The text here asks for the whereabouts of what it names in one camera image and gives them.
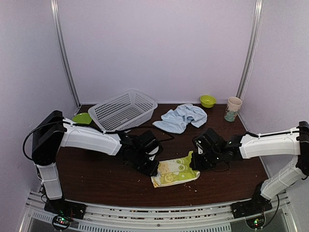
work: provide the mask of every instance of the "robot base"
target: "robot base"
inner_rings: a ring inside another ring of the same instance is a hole
[[[68,202],[68,201],[65,201],[64,204],[65,204],[65,208],[69,210],[63,210],[62,216],[71,218],[71,213],[72,213],[73,218],[76,218],[76,219],[84,218],[84,214],[86,211],[86,205],[81,204],[81,203]],[[59,211],[53,209],[49,203],[45,204],[44,210],[47,212],[51,212],[53,214],[59,214]]]
[[[270,202],[263,204],[263,206],[259,205],[258,207],[256,206],[255,203],[256,202],[254,202],[251,199],[248,201],[231,204],[234,218],[236,219],[236,218],[248,217],[272,209],[272,205]]]

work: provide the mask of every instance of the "light blue towel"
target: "light blue towel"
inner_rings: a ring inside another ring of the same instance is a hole
[[[176,110],[169,110],[161,116],[162,121],[153,123],[164,131],[181,134],[186,129],[188,123],[199,128],[207,121],[207,114],[200,107],[192,104],[183,104],[177,106]]]

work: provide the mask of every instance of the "crumpled towel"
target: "crumpled towel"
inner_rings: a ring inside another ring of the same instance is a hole
[[[162,161],[158,166],[158,175],[152,176],[155,188],[186,183],[199,178],[200,172],[190,168],[193,151],[187,157]]]
[[[177,106],[176,110],[169,110],[161,116],[162,121],[153,123],[161,130],[181,134],[186,129],[188,123],[199,128],[207,121],[207,114],[198,106],[183,104]]]

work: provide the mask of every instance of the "metal frame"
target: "metal frame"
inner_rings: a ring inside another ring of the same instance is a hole
[[[41,200],[41,193],[31,191],[24,209],[19,232],[28,232],[32,218],[51,222],[53,214],[44,211],[45,203]],[[284,219],[290,232],[297,232],[292,208],[286,192],[279,194],[280,209],[284,212]],[[82,232],[198,232],[217,231],[230,232],[230,223],[244,220],[233,218],[229,203],[217,203],[199,206],[146,208],[146,207],[119,207],[102,204],[86,203],[86,212],[83,220],[74,220],[72,229]],[[278,201],[272,200],[275,211]]]
[[[244,97],[243,94],[246,89],[246,84],[248,82],[248,78],[250,76],[250,72],[252,68],[252,59],[253,59],[254,51],[256,48],[256,44],[257,44],[258,33],[260,30],[263,3],[264,3],[264,0],[256,0],[248,53],[247,53],[247,57],[245,61],[245,66],[242,71],[242,76],[241,76],[240,84],[238,87],[238,91],[236,94],[236,97],[241,98],[241,99]]]
[[[256,0],[255,4],[255,11],[254,11],[254,17],[253,17],[253,24],[252,24],[252,31],[251,31],[251,37],[249,41],[249,47],[248,47],[248,53],[245,61],[245,65],[242,71],[242,76],[239,84],[239,88],[237,91],[236,96],[238,98],[243,98],[243,94],[246,88],[246,84],[248,82],[248,78],[251,72],[251,63],[252,63],[252,58],[254,54],[254,50],[257,44],[257,37],[258,37],[258,32],[260,29],[260,23],[261,23],[261,16],[262,16],[262,8],[263,8],[263,3],[264,0]],[[62,34],[62,29],[61,29],[61,23],[60,23],[60,16],[59,16],[59,9],[58,9],[58,0],[51,0],[51,7],[52,7],[52,14],[54,18],[54,23],[56,27],[56,32],[58,36],[58,42],[59,42],[59,48],[61,52],[61,59],[63,62],[63,66],[65,69],[66,77],[69,83],[70,91],[73,95],[76,107],[80,107],[81,103],[79,101],[78,95],[77,95],[77,90],[74,85],[72,73],[70,70],[70,65],[68,61],[68,56],[67,52],[65,49],[65,43],[63,39],[63,34]]]
[[[77,96],[76,87],[74,85],[72,73],[71,73],[71,70],[70,70],[69,60],[68,60],[66,48],[65,48],[65,45],[64,45],[64,39],[63,39],[61,23],[60,23],[60,16],[59,16],[59,9],[58,9],[58,1],[57,0],[51,0],[51,6],[52,6],[52,14],[53,14],[53,18],[54,18],[56,32],[57,32],[57,36],[58,36],[58,43],[59,43],[59,48],[60,48],[61,59],[62,59],[64,71],[66,73],[69,88],[70,88],[70,91],[73,95],[75,105],[78,108],[78,107],[81,106],[81,103],[80,103],[78,96]]]

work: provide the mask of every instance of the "white plastic basket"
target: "white plastic basket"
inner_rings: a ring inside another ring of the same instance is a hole
[[[129,90],[92,106],[88,113],[104,131],[137,127],[151,119],[158,104],[145,94]]]

